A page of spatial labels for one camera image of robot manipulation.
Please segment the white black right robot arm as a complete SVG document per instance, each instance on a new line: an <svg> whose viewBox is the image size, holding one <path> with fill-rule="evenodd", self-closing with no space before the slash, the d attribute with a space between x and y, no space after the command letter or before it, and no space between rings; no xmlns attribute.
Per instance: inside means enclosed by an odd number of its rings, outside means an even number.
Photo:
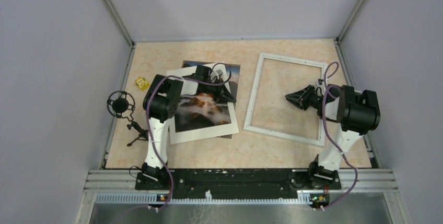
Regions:
<svg viewBox="0 0 443 224"><path fill-rule="evenodd" d="M357 140L375 130L381 120L375 91L356 91L348 85L308 85L285 95L301 110L316 109L323 133L330 142L310 163L304 183L310 188L340 189L339 169L342 160Z"/></svg>

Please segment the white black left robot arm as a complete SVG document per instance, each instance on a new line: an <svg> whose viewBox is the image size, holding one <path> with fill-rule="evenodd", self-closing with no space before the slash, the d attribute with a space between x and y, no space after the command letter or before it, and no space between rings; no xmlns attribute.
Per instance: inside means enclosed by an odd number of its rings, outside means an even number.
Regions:
<svg viewBox="0 0 443 224"><path fill-rule="evenodd" d="M198 65L186 74L156 75L143 101L148 126L148 151L142 165L141 181L161 189L172 180L167 165L170 125L182 96L211 95L216 103L235 103L229 82L232 72L224 63Z"/></svg>

